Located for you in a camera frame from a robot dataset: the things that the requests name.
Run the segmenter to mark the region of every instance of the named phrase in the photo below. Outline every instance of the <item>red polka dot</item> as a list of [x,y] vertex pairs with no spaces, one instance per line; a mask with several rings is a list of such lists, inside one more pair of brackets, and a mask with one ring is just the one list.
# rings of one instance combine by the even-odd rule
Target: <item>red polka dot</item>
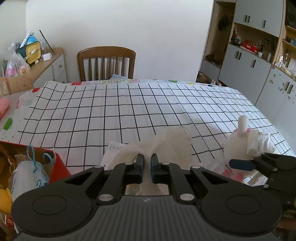
[[82,84],[82,82],[74,82],[71,85],[81,85],[81,84]]
[[37,92],[38,90],[40,90],[40,88],[35,88],[32,90],[33,93]]

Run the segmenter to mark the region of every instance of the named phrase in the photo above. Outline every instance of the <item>green polka dot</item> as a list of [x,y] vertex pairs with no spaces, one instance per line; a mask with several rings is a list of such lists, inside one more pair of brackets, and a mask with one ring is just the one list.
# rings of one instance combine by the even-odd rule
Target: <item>green polka dot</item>
[[9,117],[8,120],[6,121],[6,123],[5,123],[4,127],[3,127],[3,129],[4,129],[4,130],[8,130],[11,126],[12,126],[12,118]]

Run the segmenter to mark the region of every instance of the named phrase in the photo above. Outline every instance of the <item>grid tablecloth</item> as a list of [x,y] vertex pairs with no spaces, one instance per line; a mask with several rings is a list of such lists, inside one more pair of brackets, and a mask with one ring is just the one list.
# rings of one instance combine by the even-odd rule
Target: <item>grid tablecloth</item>
[[70,85],[54,81],[37,92],[13,142],[53,149],[71,173],[99,165],[109,141],[143,141],[167,126],[192,137],[196,162],[223,161],[223,143],[240,115],[270,132],[278,153],[295,156],[266,117],[231,88],[165,83]]

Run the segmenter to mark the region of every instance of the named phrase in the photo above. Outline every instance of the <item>blue strap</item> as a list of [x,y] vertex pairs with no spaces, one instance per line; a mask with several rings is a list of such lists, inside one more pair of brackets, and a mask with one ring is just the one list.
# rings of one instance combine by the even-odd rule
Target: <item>blue strap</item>
[[48,153],[43,153],[43,161],[44,161],[44,164],[46,164],[46,162],[45,162],[45,157],[46,156],[49,158],[50,163],[53,165],[54,164],[54,161],[53,161],[52,157]]
[[[29,155],[30,148],[32,149],[33,159]],[[29,160],[34,163],[35,170],[33,171],[33,173],[35,173],[37,171],[37,165],[36,165],[36,158],[35,158],[35,150],[34,150],[34,147],[32,145],[27,146],[27,156],[28,156]]]

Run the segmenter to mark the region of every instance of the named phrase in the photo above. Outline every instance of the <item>red container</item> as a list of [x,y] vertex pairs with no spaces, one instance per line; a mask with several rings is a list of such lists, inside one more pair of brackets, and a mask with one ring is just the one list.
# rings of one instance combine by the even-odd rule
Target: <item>red container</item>
[[259,49],[257,47],[255,47],[254,45],[252,45],[246,41],[242,42],[242,46],[254,53],[255,53],[255,51],[259,52]]
[[[36,155],[36,161],[38,162],[42,163],[44,153],[48,153],[51,157],[54,157],[54,153],[50,150],[37,148],[37,147],[35,147],[34,150]],[[0,141],[0,185],[2,185],[4,189],[7,188],[8,178],[11,176],[10,164],[7,160],[7,156],[10,157],[9,158],[10,161],[16,167],[17,163],[15,161],[14,155],[17,155],[17,154],[23,154],[26,156],[27,146]],[[60,179],[63,179],[69,176],[71,176],[70,172],[66,168],[60,156],[56,153],[56,161],[53,166],[52,173],[49,177],[49,183],[58,181]]]

